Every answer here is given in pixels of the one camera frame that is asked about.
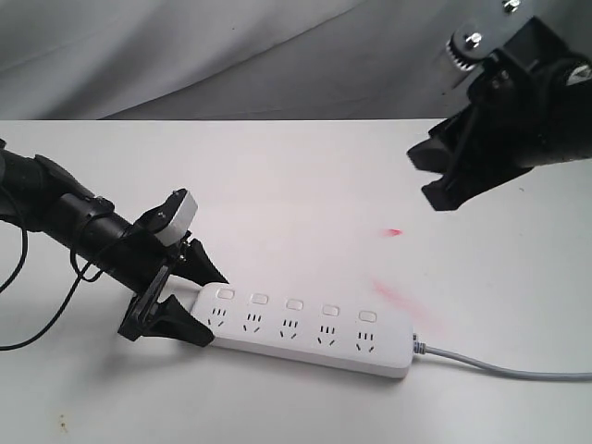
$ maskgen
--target black cable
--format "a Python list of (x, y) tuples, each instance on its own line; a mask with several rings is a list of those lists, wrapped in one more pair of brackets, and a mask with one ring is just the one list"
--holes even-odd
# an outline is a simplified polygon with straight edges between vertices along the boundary
[(80, 244), (80, 238), (82, 237), (82, 234), (84, 233), (86, 228), (89, 227), (92, 222), (94, 222), (95, 220), (101, 219), (103, 217), (111, 216), (112, 214), (113, 214), (113, 210), (109, 211), (108, 213), (99, 213), (99, 214), (89, 217), (84, 222), (84, 225), (82, 225), (82, 227), (78, 230), (76, 236), (74, 237), (74, 240), (72, 241), (72, 246), (70, 247), (70, 265), (72, 265), (72, 268), (74, 269), (74, 273), (76, 273), (76, 276), (80, 277), (80, 279), (83, 280), (84, 282), (96, 282), (103, 274), (103, 270), (97, 271), (96, 274), (92, 277), (85, 277), (84, 276), (84, 272), (80, 270), (80, 268), (78, 266), (78, 261), (76, 260), (76, 255), (78, 254), (78, 247)]
[(68, 306), (70, 300), (72, 299), (72, 296), (74, 296), (74, 292), (78, 288), (79, 284), (83, 281), (84, 273), (86, 273), (86, 271), (91, 267), (91, 265), (98, 260), (98, 258), (101, 256), (101, 254), (105, 253), (107, 250), (115, 247), (116, 245), (119, 245), (121, 242), (127, 241), (129, 238), (133, 237), (134, 234), (137, 234), (137, 233), (138, 232), (136, 231), (135, 233), (124, 234), (121, 238), (112, 241), (107, 246), (105, 246), (102, 250), (100, 250), (89, 262), (86, 263), (86, 265), (80, 271), (80, 274), (76, 276), (76, 280), (74, 280), (72, 287), (70, 287), (70, 290), (69, 290), (68, 294), (66, 295), (66, 298), (64, 299), (64, 301), (62, 302), (60, 307), (55, 312), (54, 317), (52, 317), (50, 319), (50, 321), (45, 325), (45, 327), (43, 327), (36, 335), (32, 336), (31, 338), (29, 338), (27, 340), (23, 340), (22, 342), (19, 342), (17, 344), (0, 346), (0, 352), (9, 352), (12, 350), (17, 350), (17, 349), (21, 349), (23, 347), (26, 347), (26, 346), (32, 344), (37, 339), (39, 339), (40, 337), (42, 337), (45, 333), (47, 333), (47, 331), (51, 327), (54, 326), (54, 324), (57, 322), (59, 317), (66, 310), (66, 307)]
[[(28, 233), (27, 233), (25, 218), (22, 215), (22, 213), (20, 212), (16, 201), (12, 198), (12, 195), (3, 187), (0, 187), (0, 192), (2, 192), (5, 195), (5, 197), (8, 199), (8, 201), (10, 202), (12, 207), (14, 208), (15, 213), (17, 214), (18, 224), (19, 224), (19, 227), (20, 227), (20, 230), (22, 233), (22, 253), (20, 256), (20, 260), (18, 261), (18, 265), (15, 268), (15, 270), (12, 272), (10, 277), (6, 280), (6, 282), (4, 284), (2, 284), (2, 287), (0, 287), (0, 293), (1, 293), (10, 284), (12, 284), (12, 282), (15, 280), (15, 278), (19, 275), (20, 270), (22, 269), (23, 265), (25, 264), (25, 260), (27, 259), (27, 252), (29, 250), (29, 237), (28, 237)], [(84, 228), (88, 227), (88, 224), (94, 219), (95, 218), (91, 218), (91, 220), (89, 220), (85, 224)], [(130, 237), (132, 237), (136, 233), (137, 233), (137, 231), (135, 233), (131, 233), (131, 234), (124, 233), (123, 236), (121, 236), (119, 239), (112, 241), (111, 243), (106, 245), (102, 250), (100, 250), (90, 261), (88, 261), (86, 263), (86, 265), (82, 268), (82, 270), (78, 270), (78, 267), (76, 267), (75, 268), (75, 271), (77, 272), (76, 280), (74, 280), (74, 283), (72, 284), (72, 287), (70, 287), (70, 290), (69, 290), (68, 294), (66, 295), (66, 298), (64, 299), (62, 304), (59, 306), (59, 308), (55, 312), (54, 316), (45, 325), (45, 327), (43, 327), (41, 330), (39, 330), (39, 332), (37, 334), (35, 334), (34, 336), (30, 337), (27, 340), (23, 340), (22, 342), (12, 344), (12, 345), (0, 346), (0, 352), (9, 352), (9, 351), (21, 349), (23, 347), (31, 345), (33, 342), (35, 342), (37, 339), (41, 338), (45, 333), (47, 333), (47, 331), (49, 331), (49, 329), (54, 326), (54, 324), (57, 322), (57, 320), (60, 318), (60, 316), (66, 310), (66, 307), (68, 306), (70, 300), (72, 299), (72, 296), (74, 296), (74, 293), (76, 292), (76, 289), (78, 288), (79, 284), (83, 280), (87, 280), (87, 278), (84, 276), (84, 274), (91, 267), (91, 265), (94, 264), (99, 259), (101, 254), (105, 253), (107, 250), (115, 247), (116, 245), (120, 244), (121, 242), (126, 241), (127, 239), (129, 239)], [(102, 273), (102, 271), (100, 271), (94, 277), (92, 277), (91, 279), (88, 279), (87, 281), (94, 282), (96, 279), (98, 279), (101, 276), (101, 273)]]
[(0, 293), (2, 293), (4, 290), (6, 290), (10, 286), (10, 284), (12, 284), (14, 282), (14, 280), (19, 275), (20, 270), (22, 270), (22, 267), (25, 265), (25, 261), (27, 260), (27, 253), (29, 252), (29, 235), (27, 233), (27, 225), (25, 224), (25, 217), (20, 212), (19, 206), (17, 205), (17, 202), (12, 197), (12, 194), (10, 194), (2, 186), (0, 186), (0, 192), (2, 194), (4, 194), (4, 196), (6, 197), (8, 202), (10, 203), (10, 206), (12, 206), (12, 208), (15, 210), (15, 214), (17, 215), (17, 219), (18, 219), (18, 224), (20, 225), (20, 234), (21, 234), (21, 238), (22, 238), (20, 259), (18, 260), (17, 266), (15, 267), (14, 271), (10, 274), (8, 279), (2, 285), (0, 285)]
[[(84, 270), (84, 272), (86, 272), (86, 270), (88, 270), (90, 268), (90, 266), (91, 266), (91, 263), (88, 263), (87, 265), (85, 265), (82, 268), (82, 270)], [(17, 344), (2, 345), (2, 346), (0, 346), (0, 352), (10, 352), (12, 350), (17, 350), (17, 349), (22, 349), (23, 347), (27, 347), (28, 345), (32, 344), (37, 339), (39, 339), (41, 336), (43, 336), (45, 333), (47, 333), (47, 331), (51, 327), (53, 327), (54, 324), (57, 322), (57, 319), (59, 319), (59, 317), (62, 315), (62, 313), (64, 313), (64, 310), (66, 310), (66, 307), (68, 306), (70, 300), (72, 299), (72, 296), (74, 296), (74, 292), (78, 288), (81, 281), (82, 281), (82, 279), (80, 276), (76, 277), (74, 284), (72, 284), (72, 287), (70, 287), (70, 291), (68, 292), (66, 299), (64, 299), (64, 301), (62, 302), (60, 307), (57, 309), (57, 312), (55, 312), (54, 317), (52, 317), (51, 320), (45, 325), (45, 327), (43, 327), (41, 330), (39, 330), (39, 332), (36, 335), (30, 337), (27, 340), (23, 340), (22, 342), (19, 342)]]

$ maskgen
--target gray fabric backdrop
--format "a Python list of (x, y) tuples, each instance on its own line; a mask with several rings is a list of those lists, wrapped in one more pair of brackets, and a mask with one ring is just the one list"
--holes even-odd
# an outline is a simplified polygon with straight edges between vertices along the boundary
[[(0, 118), (445, 117), (433, 61), (498, 0), (0, 0)], [(587, 53), (589, 0), (530, 0)]]

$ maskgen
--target power strip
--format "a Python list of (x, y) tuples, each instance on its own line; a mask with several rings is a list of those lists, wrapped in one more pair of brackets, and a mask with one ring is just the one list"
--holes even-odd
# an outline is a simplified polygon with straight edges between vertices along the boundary
[(393, 378), (405, 377), (413, 359), (411, 319), (394, 309), (208, 284), (191, 314), (217, 347)]

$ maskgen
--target gray cable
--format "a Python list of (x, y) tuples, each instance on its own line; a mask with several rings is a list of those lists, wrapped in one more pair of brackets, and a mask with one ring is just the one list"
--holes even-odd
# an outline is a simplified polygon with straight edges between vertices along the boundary
[(452, 359), (459, 363), (472, 365), (480, 368), (486, 372), (496, 375), (508, 377), (511, 379), (523, 379), (528, 381), (555, 381), (555, 382), (591, 382), (592, 373), (539, 373), (539, 372), (525, 372), (523, 370), (511, 370), (510, 368), (498, 367), (496, 365), (487, 364), (476, 359), (469, 358), (462, 354), (453, 351), (446, 351), (428, 347), (423, 342), (415, 342), (413, 351), (417, 354), (434, 354), (442, 358)]

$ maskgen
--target wire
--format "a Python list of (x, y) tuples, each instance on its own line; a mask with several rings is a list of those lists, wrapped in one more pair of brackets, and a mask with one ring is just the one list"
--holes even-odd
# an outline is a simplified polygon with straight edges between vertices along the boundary
[(80, 280), (83, 280), (84, 282), (96, 282), (103, 274), (103, 270), (97, 271), (92, 277), (85, 277), (84, 276), (85, 272), (80, 270), (80, 268), (78, 266), (78, 261), (76, 260), (76, 255), (78, 254), (78, 248), (79, 248), (79, 244), (80, 244), (80, 238), (82, 237), (82, 234), (84, 233), (86, 228), (89, 227), (92, 222), (94, 222), (95, 220), (101, 219), (103, 217), (111, 216), (112, 214), (113, 214), (113, 211), (110, 211), (109, 213), (102, 213), (102, 214), (98, 214), (98, 215), (94, 215), (94, 216), (90, 217), (84, 223), (82, 228), (79, 230), (79, 232), (75, 236), (74, 241), (72, 242), (72, 246), (70, 247), (70, 255), (69, 255), (70, 265), (72, 265), (72, 268), (74, 269), (74, 273), (76, 273), (76, 276), (80, 277)]
[[(86, 264), (82, 268), (82, 270), (84, 270), (83, 273), (86, 272), (86, 270), (88, 270), (90, 267), (91, 267), (91, 263)], [(17, 349), (22, 349), (23, 347), (27, 347), (28, 345), (32, 344), (37, 339), (42, 337), (45, 333), (47, 333), (47, 331), (51, 327), (54, 326), (54, 324), (57, 322), (59, 317), (64, 313), (64, 310), (66, 310), (66, 307), (68, 306), (70, 300), (72, 299), (72, 296), (74, 296), (74, 292), (78, 288), (81, 281), (82, 281), (82, 277), (77, 276), (76, 280), (74, 281), (74, 284), (72, 284), (72, 287), (70, 287), (70, 290), (68, 292), (68, 295), (66, 296), (66, 299), (64, 299), (62, 304), (59, 306), (59, 308), (57, 309), (57, 311), (54, 314), (54, 317), (52, 317), (50, 319), (50, 321), (45, 325), (45, 327), (43, 327), (41, 330), (39, 330), (39, 332), (36, 335), (30, 337), (27, 340), (23, 340), (22, 342), (19, 342), (17, 344), (2, 345), (2, 346), (0, 346), (0, 352), (10, 352), (12, 350), (17, 350)]]
[(498, 367), (497, 365), (477, 361), (453, 351), (446, 351), (428, 347), (423, 342), (415, 341), (413, 352), (416, 354), (433, 354), (442, 358), (452, 359), (459, 363), (468, 364), (473, 367), (485, 370), (495, 376), (502, 376), (511, 379), (522, 379), (528, 381), (555, 381), (555, 382), (592, 382), (592, 373), (542, 373), (526, 372), (524, 370), (511, 370), (510, 368)]
[(137, 234), (137, 232), (130, 233), (130, 234), (124, 234), (121, 238), (113, 240), (111, 243), (107, 244), (102, 250), (100, 250), (95, 256), (93, 256), (92, 259), (89, 262), (87, 262), (86, 265), (82, 268), (82, 270), (80, 271), (80, 274), (76, 276), (76, 280), (74, 280), (72, 287), (70, 287), (70, 290), (69, 290), (68, 294), (66, 295), (66, 298), (64, 299), (62, 304), (59, 306), (59, 308), (55, 312), (54, 317), (52, 317), (50, 319), (50, 321), (45, 325), (45, 327), (43, 327), (41, 330), (39, 330), (39, 332), (36, 335), (32, 336), (31, 338), (29, 338), (27, 340), (23, 340), (22, 342), (19, 342), (17, 344), (0, 346), (0, 352), (9, 352), (12, 350), (17, 350), (17, 349), (21, 349), (23, 347), (26, 347), (26, 346), (32, 344), (33, 342), (35, 342), (37, 339), (41, 338), (45, 333), (47, 333), (47, 331), (49, 331), (49, 329), (54, 326), (54, 324), (57, 322), (59, 317), (66, 310), (66, 307), (68, 306), (70, 300), (72, 299), (72, 296), (74, 296), (76, 289), (78, 288), (79, 284), (84, 280), (84, 273), (87, 272), (87, 270), (91, 267), (91, 265), (94, 264), (98, 260), (98, 258), (103, 253), (105, 253), (107, 250), (110, 250), (111, 248), (115, 247), (116, 245), (119, 245), (120, 243), (127, 241), (129, 238), (133, 237), (135, 234)]
[(15, 214), (17, 215), (18, 224), (20, 228), (20, 235), (22, 238), (20, 259), (18, 259), (18, 264), (13, 270), (13, 272), (10, 274), (8, 279), (2, 285), (0, 285), (0, 293), (2, 293), (10, 286), (10, 284), (12, 284), (15, 281), (15, 279), (20, 273), (20, 270), (22, 270), (22, 267), (25, 265), (25, 261), (27, 260), (27, 253), (29, 252), (29, 235), (27, 233), (27, 224), (25, 224), (25, 217), (20, 212), (19, 206), (17, 205), (15, 199), (12, 197), (12, 194), (10, 194), (10, 192), (8, 192), (8, 190), (2, 186), (0, 186), (0, 192), (4, 194), (4, 196), (8, 200), (8, 203), (10, 204), (10, 206), (12, 206), (13, 210), (15, 211)]

